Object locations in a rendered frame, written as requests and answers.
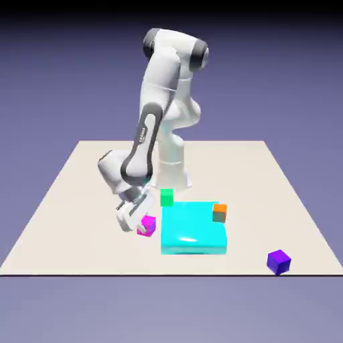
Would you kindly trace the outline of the small green cube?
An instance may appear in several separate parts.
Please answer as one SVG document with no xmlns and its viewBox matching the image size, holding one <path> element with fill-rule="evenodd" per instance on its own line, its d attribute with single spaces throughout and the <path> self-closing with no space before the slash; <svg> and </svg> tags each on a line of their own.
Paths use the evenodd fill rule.
<svg viewBox="0 0 343 343">
<path fill-rule="evenodd" d="M 160 204 L 162 207 L 168 207 L 174 204 L 174 191 L 172 188 L 162 188 L 160 190 Z"/>
</svg>

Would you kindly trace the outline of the small magenta cube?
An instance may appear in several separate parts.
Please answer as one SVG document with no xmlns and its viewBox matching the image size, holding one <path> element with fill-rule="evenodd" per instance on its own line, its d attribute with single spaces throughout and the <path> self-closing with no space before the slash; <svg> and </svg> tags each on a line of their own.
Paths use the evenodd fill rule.
<svg viewBox="0 0 343 343">
<path fill-rule="evenodd" d="M 138 235 L 142 235 L 142 236 L 148 236 L 150 237 L 154 232 L 155 232 L 155 228 L 156 228 L 156 217 L 154 216 L 149 216 L 149 215 L 145 215 L 142 219 L 141 219 L 141 224 L 147 229 L 147 233 L 140 233 L 137 230 L 137 234 Z"/>
</svg>

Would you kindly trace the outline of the large cyan box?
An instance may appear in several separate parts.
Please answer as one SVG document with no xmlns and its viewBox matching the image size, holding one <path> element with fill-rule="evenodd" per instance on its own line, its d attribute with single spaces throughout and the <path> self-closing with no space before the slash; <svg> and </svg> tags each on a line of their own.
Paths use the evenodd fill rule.
<svg viewBox="0 0 343 343">
<path fill-rule="evenodd" d="M 215 203 L 219 202 L 174 202 L 163 207 L 161 254 L 224 255 L 228 239 L 225 223 L 212 221 Z"/>
</svg>

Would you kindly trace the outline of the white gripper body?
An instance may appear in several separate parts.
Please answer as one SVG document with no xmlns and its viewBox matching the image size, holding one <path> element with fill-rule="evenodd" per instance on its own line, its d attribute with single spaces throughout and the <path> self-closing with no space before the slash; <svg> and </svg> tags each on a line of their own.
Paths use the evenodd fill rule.
<svg viewBox="0 0 343 343">
<path fill-rule="evenodd" d="M 151 192 L 143 192 L 134 200 L 121 196 L 121 203 L 116 208 L 117 221 L 121 229 L 124 232 L 137 230 L 141 219 L 149 212 L 154 202 L 155 196 Z"/>
</svg>

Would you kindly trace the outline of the small orange cube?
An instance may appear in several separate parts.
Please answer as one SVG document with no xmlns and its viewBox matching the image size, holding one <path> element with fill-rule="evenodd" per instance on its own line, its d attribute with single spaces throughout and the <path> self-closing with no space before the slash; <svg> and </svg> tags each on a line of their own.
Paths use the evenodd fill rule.
<svg viewBox="0 0 343 343">
<path fill-rule="evenodd" d="M 212 207 L 212 221 L 213 222 L 226 222 L 227 205 L 215 203 Z"/>
</svg>

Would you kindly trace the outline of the small purple cube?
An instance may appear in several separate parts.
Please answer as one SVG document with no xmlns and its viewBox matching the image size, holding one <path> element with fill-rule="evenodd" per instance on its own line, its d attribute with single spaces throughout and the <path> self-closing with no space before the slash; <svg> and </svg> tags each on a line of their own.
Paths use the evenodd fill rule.
<svg viewBox="0 0 343 343">
<path fill-rule="evenodd" d="M 275 275 L 288 272 L 290 264 L 291 258 L 281 249 L 270 252 L 267 256 L 267 266 Z"/>
</svg>

